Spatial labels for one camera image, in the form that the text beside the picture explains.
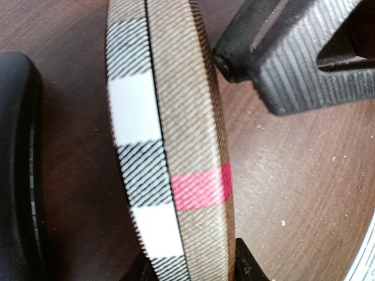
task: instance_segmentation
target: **wooden table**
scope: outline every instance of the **wooden table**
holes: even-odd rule
[[[243,0],[201,0],[215,43]],[[59,280],[118,280],[139,251],[105,93],[106,0],[1,0],[0,50],[46,84],[44,188]],[[279,118],[220,76],[237,236],[270,279],[342,280],[375,204],[375,103]]]

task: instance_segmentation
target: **tartan pattern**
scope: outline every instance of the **tartan pattern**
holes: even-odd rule
[[[149,207],[172,203],[163,142],[139,143],[117,150],[129,203]]]
[[[106,54],[112,133],[120,136],[114,142],[130,213],[142,250],[158,279],[233,281],[233,199],[230,176],[223,172],[230,171],[223,169],[230,165],[229,153],[216,73],[198,1],[110,0]],[[151,73],[159,127],[149,134],[137,129],[136,133],[129,132],[133,136],[129,137],[126,128],[137,127],[123,127],[122,123],[131,122],[125,116],[129,119],[136,114],[114,114],[112,109],[145,112],[139,101],[146,95],[139,95],[135,104],[131,97],[138,88],[147,88],[141,85],[142,77],[147,74],[150,78]],[[122,97],[127,87],[132,91],[124,99],[127,102],[119,105],[122,99],[118,95]],[[112,91],[116,91],[116,100],[111,100]],[[155,137],[161,129],[159,118],[163,139],[161,135],[160,139]],[[145,120],[139,130],[155,126],[155,122]],[[153,138],[134,141],[138,136]],[[175,186],[171,186],[171,177],[177,179]],[[196,179],[206,179],[208,188],[189,196],[198,188]],[[174,192],[181,195],[177,209]],[[199,262],[197,255],[205,255],[206,250],[210,253],[207,261]]]
[[[199,1],[146,1],[164,146],[190,278],[233,281],[229,152]]]
[[[159,281],[190,281],[188,266],[184,256],[153,259],[151,265],[159,272]]]
[[[116,110],[120,107],[124,111],[144,112],[148,116],[153,116],[147,112],[147,107],[143,107],[142,102],[139,102],[140,97],[144,98],[147,95],[140,92],[137,102],[132,98],[132,95],[137,94],[137,90],[154,91],[155,88],[155,85],[152,89],[142,87],[146,82],[144,75],[149,77],[152,73],[145,15],[143,0],[109,2],[106,61],[112,134],[128,195],[129,212],[144,254],[150,259],[160,281],[190,281],[162,139],[134,141],[133,137],[116,141],[115,138],[124,132],[124,129],[121,133],[116,132],[121,130],[121,124],[131,120],[116,119],[126,115],[114,114],[114,107],[117,107]],[[131,88],[131,92],[126,93],[127,88]],[[122,94],[128,94],[128,98],[119,99],[118,96]],[[153,132],[157,132],[160,130],[159,119],[138,129],[144,132],[152,129]],[[149,135],[128,133],[135,135],[135,138]]]

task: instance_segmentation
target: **ribbed black plastic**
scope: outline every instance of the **ribbed black plastic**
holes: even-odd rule
[[[259,12],[251,6],[267,1],[249,2],[252,4],[247,16],[237,17],[229,27],[235,32],[240,30],[236,26],[241,25],[242,36],[253,36],[251,25],[247,25],[248,32],[243,31],[243,25],[249,22],[249,13]],[[247,46],[250,56],[244,57],[246,70],[233,59],[244,47],[225,47],[230,40],[225,36],[215,49],[216,62],[230,81],[253,80],[268,109],[277,115],[374,98],[375,62],[365,60],[328,66],[317,63],[319,53],[360,2],[280,0],[272,12],[278,16],[257,47]],[[272,15],[267,10],[265,13],[268,18]],[[236,36],[230,36],[232,46],[239,43]],[[242,77],[233,78],[238,69]]]

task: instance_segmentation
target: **black stripe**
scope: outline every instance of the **black stripe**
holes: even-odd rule
[[[152,259],[151,264],[159,281],[189,281],[189,271],[184,256]]]
[[[161,140],[120,147],[118,157],[132,207],[173,201]]]
[[[109,79],[143,74],[151,69],[146,19],[115,23],[107,31]]]

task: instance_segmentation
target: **white stripe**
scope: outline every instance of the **white stripe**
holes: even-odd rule
[[[375,280],[375,215],[363,240],[356,260],[353,262],[345,281]]]
[[[132,208],[132,212],[150,259],[184,254],[173,203]]]
[[[162,138],[152,70],[108,81],[115,144]]]

